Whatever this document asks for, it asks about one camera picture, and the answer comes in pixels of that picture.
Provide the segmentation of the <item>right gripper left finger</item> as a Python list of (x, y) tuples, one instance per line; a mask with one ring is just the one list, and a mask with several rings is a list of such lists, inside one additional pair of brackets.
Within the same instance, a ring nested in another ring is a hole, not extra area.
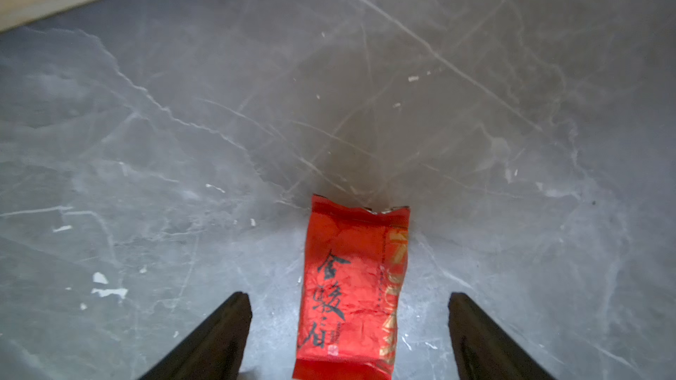
[(252, 318), (248, 294), (233, 293), (141, 379), (237, 378)]

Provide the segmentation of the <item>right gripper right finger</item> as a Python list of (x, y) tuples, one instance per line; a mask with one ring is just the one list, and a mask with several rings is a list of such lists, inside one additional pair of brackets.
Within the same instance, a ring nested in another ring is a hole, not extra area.
[(470, 296), (450, 295), (448, 327), (462, 380), (554, 380)]

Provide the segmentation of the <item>red tea bag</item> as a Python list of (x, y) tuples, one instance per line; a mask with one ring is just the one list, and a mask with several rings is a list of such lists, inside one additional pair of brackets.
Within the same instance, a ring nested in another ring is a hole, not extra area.
[(313, 197), (293, 378), (392, 378), (409, 219)]

